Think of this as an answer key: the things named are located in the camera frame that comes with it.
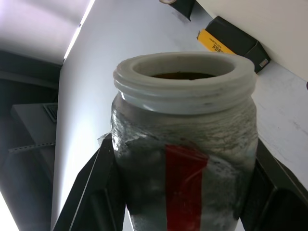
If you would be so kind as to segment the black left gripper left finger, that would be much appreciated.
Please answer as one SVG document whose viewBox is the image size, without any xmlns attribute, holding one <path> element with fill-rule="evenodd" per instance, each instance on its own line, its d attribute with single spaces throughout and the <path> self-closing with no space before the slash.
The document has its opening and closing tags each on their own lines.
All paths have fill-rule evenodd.
<svg viewBox="0 0 308 231">
<path fill-rule="evenodd" d="M 125 200 L 111 134 L 78 173 L 53 231 L 122 231 Z"/>
</svg>

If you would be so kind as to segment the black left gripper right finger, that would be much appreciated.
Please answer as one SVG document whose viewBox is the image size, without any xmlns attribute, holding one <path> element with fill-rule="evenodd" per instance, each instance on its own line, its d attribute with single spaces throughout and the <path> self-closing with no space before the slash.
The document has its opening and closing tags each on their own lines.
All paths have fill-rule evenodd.
<svg viewBox="0 0 308 231">
<path fill-rule="evenodd" d="M 240 219 L 245 231 L 308 231 L 308 191 L 261 141 Z"/>
</svg>

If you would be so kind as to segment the plastic jar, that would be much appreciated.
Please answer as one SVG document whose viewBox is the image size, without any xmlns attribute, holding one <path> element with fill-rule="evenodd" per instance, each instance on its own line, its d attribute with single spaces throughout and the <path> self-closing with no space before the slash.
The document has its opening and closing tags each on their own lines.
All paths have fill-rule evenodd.
<svg viewBox="0 0 308 231">
<path fill-rule="evenodd" d="M 165 52 L 118 64 L 115 160 L 134 231 L 235 231 L 258 144 L 247 58 Z"/>
</svg>

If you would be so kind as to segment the black and yellow carton box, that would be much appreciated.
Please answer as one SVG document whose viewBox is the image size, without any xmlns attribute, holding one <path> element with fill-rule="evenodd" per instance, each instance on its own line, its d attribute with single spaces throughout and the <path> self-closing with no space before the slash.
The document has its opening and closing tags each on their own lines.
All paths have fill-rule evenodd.
<svg viewBox="0 0 308 231">
<path fill-rule="evenodd" d="M 255 65 L 256 73 L 271 61 L 257 39 L 220 16 L 199 31 L 197 40 L 209 51 L 236 54 L 249 59 Z"/>
</svg>

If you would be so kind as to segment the black box with round object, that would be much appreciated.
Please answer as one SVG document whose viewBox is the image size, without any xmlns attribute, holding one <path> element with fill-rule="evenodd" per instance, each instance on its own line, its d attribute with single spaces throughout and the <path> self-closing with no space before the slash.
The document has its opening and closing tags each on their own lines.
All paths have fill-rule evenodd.
<svg viewBox="0 0 308 231">
<path fill-rule="evenodd" d="M 159 2 L 171 6 L 190 21 L 196 0 L 159 0 Z"/>
</svg>

